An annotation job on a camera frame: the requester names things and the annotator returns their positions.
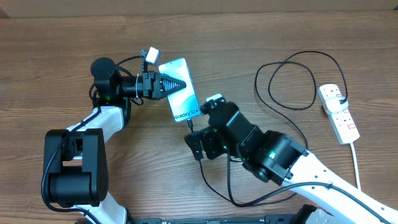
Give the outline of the blue Galaxy smartphone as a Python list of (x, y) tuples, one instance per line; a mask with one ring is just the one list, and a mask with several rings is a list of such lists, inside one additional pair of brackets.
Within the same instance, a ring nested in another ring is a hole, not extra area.
[(200, 106), (186, 60), (178, 58), (159, 65), (158, 69), (160, 73), (186, 84), (185, 88), (167, 96), (174, 121), (179, 123), (199, 116)]

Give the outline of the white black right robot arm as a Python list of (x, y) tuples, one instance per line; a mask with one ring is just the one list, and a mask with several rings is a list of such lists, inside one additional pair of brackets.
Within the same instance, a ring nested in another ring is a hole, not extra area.
[(209, 116), (209, 126), (185, 136), (196, 160), (224, 153), (239, 157), (258, 179), (279, 185), (275, 193), (292, 190), (341, 223), (397, 223), (397, 210), (347, 183), (288, 135), (271, 130), (263, 133), (236, 104), (211, 100), (201, 111)]

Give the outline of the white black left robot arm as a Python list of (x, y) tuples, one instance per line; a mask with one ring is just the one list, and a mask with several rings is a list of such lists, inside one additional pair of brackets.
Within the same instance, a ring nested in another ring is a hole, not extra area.
[(133, 223), (129, 210), (109, 192), (105, 144), (128, 124), (137, 100), (161, 100), (186, 88), (183, 80), (147, 69), (154, 64), (143, 60), (142, 74), (136, 76), (107, 57), (91, 64), (92, 113), (76, 125), (45, 135), (40, 191), (47, 208), (79, 212), (90, 223)]

